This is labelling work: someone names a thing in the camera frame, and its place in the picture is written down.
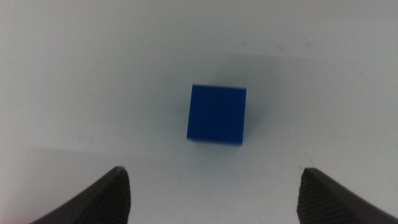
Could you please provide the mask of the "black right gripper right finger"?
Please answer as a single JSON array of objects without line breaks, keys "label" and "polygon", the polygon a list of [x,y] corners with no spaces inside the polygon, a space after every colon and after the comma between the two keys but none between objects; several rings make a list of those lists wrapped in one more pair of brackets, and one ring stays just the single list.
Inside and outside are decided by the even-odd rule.
[{"label": "black right gripper right finger", "polygon": [[297,215],[301,224],[397,224],[397,218],[362,199],[316,168],[303,170]]}]

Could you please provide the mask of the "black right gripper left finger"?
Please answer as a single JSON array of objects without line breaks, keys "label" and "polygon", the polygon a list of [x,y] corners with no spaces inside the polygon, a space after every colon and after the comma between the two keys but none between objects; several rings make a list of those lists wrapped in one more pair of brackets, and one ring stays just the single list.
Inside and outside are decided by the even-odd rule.
[{"label": "black right gripper left finger", "polygon": [[129,176],[123,166],[117,166],[33,224],[127,224],[130,209]]}]

